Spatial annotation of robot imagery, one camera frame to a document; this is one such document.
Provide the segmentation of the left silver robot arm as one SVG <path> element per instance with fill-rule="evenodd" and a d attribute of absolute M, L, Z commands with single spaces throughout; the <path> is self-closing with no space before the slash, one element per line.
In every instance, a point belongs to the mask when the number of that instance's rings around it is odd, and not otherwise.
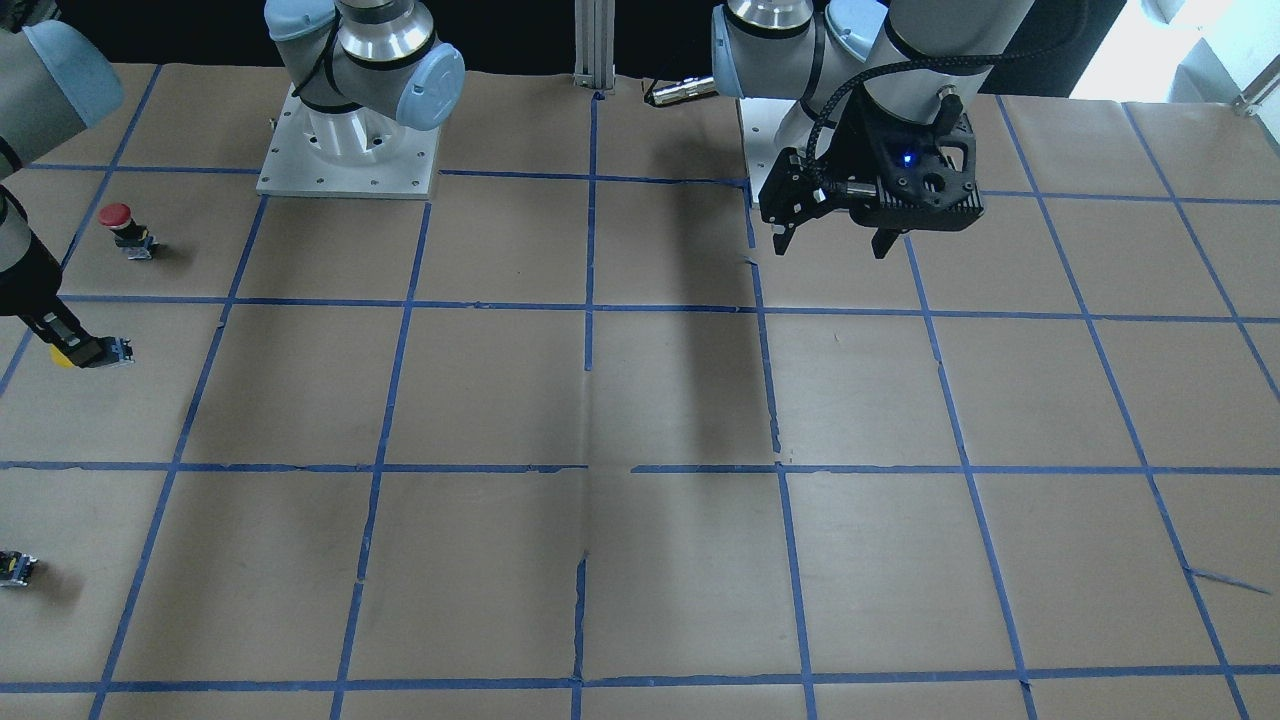
<path fill-rule="evenodd" d="M 984 215 L 970 101 L 1029 1 L 724 1 L 710 19 L 719 94 L 790 101 L 756 190 L 783 255 L 797 229 L 844 211 L 884 258 L 914 231 Z"/>

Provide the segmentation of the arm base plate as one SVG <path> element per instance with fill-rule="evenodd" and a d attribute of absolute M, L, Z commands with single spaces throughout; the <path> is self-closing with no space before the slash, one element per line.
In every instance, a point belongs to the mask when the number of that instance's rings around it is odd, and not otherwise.
<path fill-rule="evenodd" d="M 412 129 L 367 108 L 328 114 L 285 91 L 256 191 L 311 199 L 429 200 L 439 128 Z"/>
<path fill-rule="evenodd" d="M 799 101 L 767 97 L 740 99 L 739 117 L 750 187 L 758 193 L 781 150 L 805 146 L 814 119 Z"/>

